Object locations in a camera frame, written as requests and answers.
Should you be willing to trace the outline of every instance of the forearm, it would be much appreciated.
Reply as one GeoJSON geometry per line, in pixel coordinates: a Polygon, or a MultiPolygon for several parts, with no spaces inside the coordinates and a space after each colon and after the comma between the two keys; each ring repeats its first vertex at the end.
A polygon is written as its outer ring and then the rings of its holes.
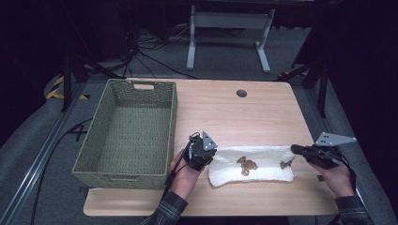
{"type": "Polygon", "coordinates": [[[169,191],[155,212],[146,218],[141,225],[174,225],[178,222],[187,205],[188,203],[184,199],[176,195],[173,191],[169,191]]]}
{"type": "Polygon", "coordinates": [[[363,205],[360,197],[348,196],[335,200],[339,208],[340,219],[343,224],[373,225],[374,222],[363,205]]]}

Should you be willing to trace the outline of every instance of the dark sleeve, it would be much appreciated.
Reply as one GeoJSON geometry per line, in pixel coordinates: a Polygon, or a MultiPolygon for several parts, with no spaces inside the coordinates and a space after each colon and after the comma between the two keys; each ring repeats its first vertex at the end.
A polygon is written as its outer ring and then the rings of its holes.
{"type": "Polygon", "coordinates": [[[155,212],[146,218],[141,225],[174,225],[178,222],[188,203],[174,192],[169,191],[155,212]]]}
{"type": "Polygon", "coordinates": [[[363,205],[360,197],[349,196],[337,198],[340,219],[344,225],[373,225],[371,216],[363,205]]]}

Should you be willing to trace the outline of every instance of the green basket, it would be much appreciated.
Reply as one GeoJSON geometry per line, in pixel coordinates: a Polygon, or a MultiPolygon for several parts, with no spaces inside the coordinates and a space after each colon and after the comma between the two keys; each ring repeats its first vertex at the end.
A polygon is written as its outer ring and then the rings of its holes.
{"type": "Polygon", "coordinates": [[[109,80],[72,174],[92,188],[163,189],[176,105],[175,82],[109,80]]]}

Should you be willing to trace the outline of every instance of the white towel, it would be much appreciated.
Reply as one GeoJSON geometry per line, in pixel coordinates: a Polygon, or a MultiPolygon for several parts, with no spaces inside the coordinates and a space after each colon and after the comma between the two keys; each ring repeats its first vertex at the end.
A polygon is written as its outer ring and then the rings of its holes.
{"type": "Polygon", "coordinates": [[[281,162],[287,163],[295,158],[290,146],[231,146],[218,148],[213,161],[208,166],[210,183],[214,187],[228,182],[250,181],[287,181],[294,180],[295,175],[290,166],[281,168],[281,162]],[[257,169],[242,174],[241,157],[251,160],[257,169]]]}

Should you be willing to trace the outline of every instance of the tabletop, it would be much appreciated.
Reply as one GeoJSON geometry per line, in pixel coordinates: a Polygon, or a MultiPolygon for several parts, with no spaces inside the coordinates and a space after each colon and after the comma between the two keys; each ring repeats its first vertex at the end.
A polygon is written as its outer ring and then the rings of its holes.
{"type": "MultiPolygon", "coordinates": [[[[314,143],[293,90],[286,82],[156,81],[176,83],[175,154],[185,147],[190,135],[202,131],[219,147],[314,143]],[[237,90],[246,91],[247,96],[239,97],[237,90]]],[[[293,182],[237,182],[213,187],[206,167],[182,216],[338,214],[335,196],[325,182],[319,182],[318,171],[301,156],[296,156],[292,169],[297,174],[293,182]]],[[[158,206],[161,194],[162,190],[92,188],[84,213],[148,216],[158,206]]]]}

